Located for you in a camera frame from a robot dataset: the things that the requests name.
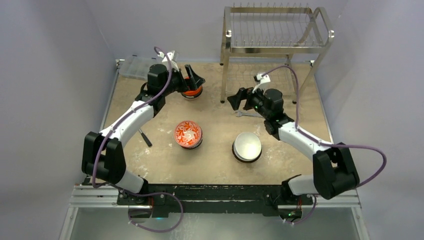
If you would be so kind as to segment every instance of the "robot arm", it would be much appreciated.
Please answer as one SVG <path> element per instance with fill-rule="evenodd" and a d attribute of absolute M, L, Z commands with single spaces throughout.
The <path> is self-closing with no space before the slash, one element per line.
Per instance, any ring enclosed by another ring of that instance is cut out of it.
<path fill-rule="evenodd" d="M 82 172 L 93 175 L 95 159 L 101 147 L 101 143 L 106 137 L 103 153 L 99 157 L 96 168 L 96 178 L 114 184 L 132 193 L 142 193 L 144 184 L 147 182 L 142 177 L 127 170 L 124 157 L 124 147 L 130 138 L 148 121 L 153 119 L 165 105 L 165 97 L 173 92 L 187 92 L 197 90 L 205 79 L 198 76 L 190 65 L 185 65 L 188 78 L 184 78 L 181 70 L 175 63 L 177 53 L 169 52 L 171 69 L 167 69 L 162 64 L 152 65 L 147 75 L 147 83 L 140 90 L 131 107 L 119 117 L 112 125 L 100 131 L 100 133 L 90 132 L 85 136 L 82 154 Z M 166 85 L 168 76 L 172 71 L 172 76 L 168 87 L 161 95 L 154 98 Z M 139 108 L 145 102 L 149 104 Z"/>
<path fill-rule="evenodd" d="M 356 188 L 360 180 L 349 149 L 322 146 L 321 143 L 331 143 L 296 126 L 295 121 L 284 113 L 283 94 L 277 89 L 267 89 L 270 82 L 268 75 L 262 77 L 260 73 L 255 76 L 255 81 L 256 87 L 242 87 L 236 95 L 227 98 L 233 110 L 239 109 L 241 101 L 246 100 L 244 110 L 258 112 L 265 119 L 265 128 L 270 135 L 296 148 L 313 165 L 312 175 L 297 175 L 282 182 L 283 197 L 319 194 L 331 199 Z"/>

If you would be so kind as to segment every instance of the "orange bowl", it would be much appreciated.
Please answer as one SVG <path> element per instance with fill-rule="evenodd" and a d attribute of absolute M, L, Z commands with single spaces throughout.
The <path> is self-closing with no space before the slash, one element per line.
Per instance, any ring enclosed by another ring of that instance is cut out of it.
<path fill-rule="evenodd" d="M 185 149 L 197 148 L 202 143 L 202 129 L 194 121 L 182 121 L 174 130 L 175 142 Z"/>
<path fill-rule="evenodd" d="M 198 89 L 193 90 L 193 91 L 185 91 L 182 92 L 181 95 L 188 101 L 192 101 L 194 99 L 196 99 L 197 97 L 199 97 L 203 92 L 203 87 L 200 86 Z"/>

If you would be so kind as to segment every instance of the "red patterned bowl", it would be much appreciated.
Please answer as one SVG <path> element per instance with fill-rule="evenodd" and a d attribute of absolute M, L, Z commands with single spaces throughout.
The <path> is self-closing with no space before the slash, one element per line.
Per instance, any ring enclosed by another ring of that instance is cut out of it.
<path fill-rule="evenodd" d="M 178 145 L 185 149 L 195 149 L 203 139 L 201 127 L 194 121 L 182 121 L 175 130 L 173 137 Z"/>

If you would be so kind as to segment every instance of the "white mounting bracket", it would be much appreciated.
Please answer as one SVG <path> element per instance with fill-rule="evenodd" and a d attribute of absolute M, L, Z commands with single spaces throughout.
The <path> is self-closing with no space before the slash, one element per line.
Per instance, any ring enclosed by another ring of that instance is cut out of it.
<path fill-rule="evenodd" d="M 252 93 L 255 93 L 257 89 L 261 89 L 262 91 L 265 92 L 265 90 L 267 90 L 268 87 L 270 86 L 270 83 L 271 83 L 270 76 L 268 74 L 265 76 L 262 76 L 262 74 L 264 73 L 265 72 L 260 72 L 255 76 L 254 81 L 256 82 L 256 86 L 254 86 Z"/>
<path fill-rule="evenodd" d="M 173 69 L 175 69 L 177 72 L 178 71 L 180 71 L 180 69 L 178 68 L 178 65 L 177 65 L 177 57 L 178 57 L 178 52 L 176 52 L 176 51 L 170 51 L 170 52 L 168 52 L 166 55 L 168 55 L 168 58 L 169 58 L 169 60 L 171 61 L 171 66 L 172 66 L 172 68 Z M 159 52 L 159 54 L 157 55 L 158 57 L 160 57 L 160 58 L 163 58 L 162 59 L 162 63 L 166 66 L 166 67 L 168 67 L 168 64 L 167 64 L 167 62 L 168 62 L 168 60 L 167 60 L 167 58 L 165 57 L 165 54 L 163 53 L 163 52 Z"/>

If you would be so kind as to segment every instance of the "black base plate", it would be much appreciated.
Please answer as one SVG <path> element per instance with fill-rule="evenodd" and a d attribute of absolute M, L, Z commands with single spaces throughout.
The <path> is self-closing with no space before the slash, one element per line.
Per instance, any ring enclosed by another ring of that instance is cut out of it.
<path fill-rule="evenodd" d="M 146 193 L 166 192 L 174 194 L 185 213 L 211 214 L 262 214 L 266 217 L 281 215 L 278 205 L 312 205 L 312 199 L 294 196 L 284 199 L 281 185 L 224 185 L 224 184 L 148 184 Z M 153 218 L 166 218 L 169 213 L 179 213 L 178 203 L 170 196 L 154 196 Z M 127 195 L 118 197 L 118 205 L 147 205 L 146 197 Z"/>

